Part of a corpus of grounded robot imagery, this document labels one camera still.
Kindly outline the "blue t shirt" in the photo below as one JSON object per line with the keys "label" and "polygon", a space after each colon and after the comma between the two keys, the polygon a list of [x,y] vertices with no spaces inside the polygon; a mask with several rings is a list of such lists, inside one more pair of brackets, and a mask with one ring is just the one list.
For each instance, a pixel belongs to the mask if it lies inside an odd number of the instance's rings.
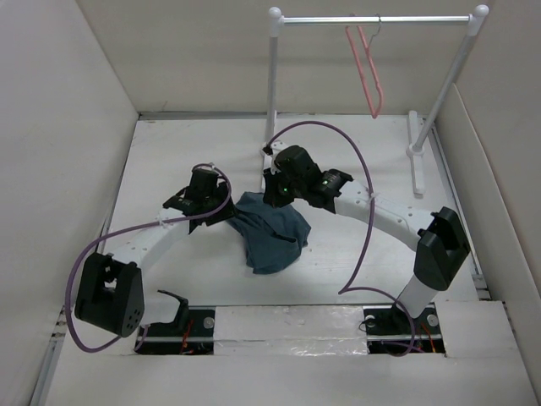
{"label": "blue t shirt", "polygon": [[245,192],[235,207],[237,214],[227,223],[241,235],[246,265],[253,274],[285,270],[308,245],[311,226],[292,206],[273,208],[261,193]]}

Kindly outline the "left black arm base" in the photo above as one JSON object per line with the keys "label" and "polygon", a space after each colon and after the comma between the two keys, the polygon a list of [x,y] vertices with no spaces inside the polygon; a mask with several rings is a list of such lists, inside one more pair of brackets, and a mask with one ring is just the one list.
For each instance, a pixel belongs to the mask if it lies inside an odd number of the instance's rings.
{"label": "left black arm base", "polygon": [[177,294],[158,290],[145,302],[134,352],[141,355],[212,355],[216,308],[192,306]]}

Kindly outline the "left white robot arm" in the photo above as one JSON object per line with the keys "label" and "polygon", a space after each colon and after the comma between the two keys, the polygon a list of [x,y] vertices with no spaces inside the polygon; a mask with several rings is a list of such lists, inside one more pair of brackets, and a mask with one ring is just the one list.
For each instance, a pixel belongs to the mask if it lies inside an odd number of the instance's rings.
{"label": "left white robot arm", "polygon": [[164,288],[146,299],[144,280],[181,239],[235,213],[227,176],[210,164],[195,166],[189,185],[163,203],[154,221],[126,228],[131,236],[126,243],[104,254],[92,248],[83,251],[74,266],[82,272],[75,318],[118,337],[158,326],[173,336],[183,333],[189,302]]}

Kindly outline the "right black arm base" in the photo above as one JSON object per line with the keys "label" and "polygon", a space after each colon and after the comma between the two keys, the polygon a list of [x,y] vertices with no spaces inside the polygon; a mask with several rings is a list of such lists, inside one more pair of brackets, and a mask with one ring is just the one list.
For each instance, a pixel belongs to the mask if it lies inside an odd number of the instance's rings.
{"label": "right black arm base", "polygon": [[395,305],[370,304],[363,307],[359,330],[366,333],[369,354],[403,355],[411,341],[410,354],[443,354],[445,345],[434,303],[413,318],[413,327]]}

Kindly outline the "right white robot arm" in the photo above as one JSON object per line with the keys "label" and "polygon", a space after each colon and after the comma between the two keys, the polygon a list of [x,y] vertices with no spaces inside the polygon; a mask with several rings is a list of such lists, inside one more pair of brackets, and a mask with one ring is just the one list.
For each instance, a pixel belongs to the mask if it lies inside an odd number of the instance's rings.
{"label": "right white robot arm", "polygon": [[415,254],[413,276],[398,296],[391,323],[410,332],[435,296],[446,291],[471,252],[458,214],[442,207],[437,212],[404,206],[337,169],[320,170],[299,145],[275,142],[264,147],[264,202],[277,207],[296,199],[342,217],[364,222],[401,241]]}

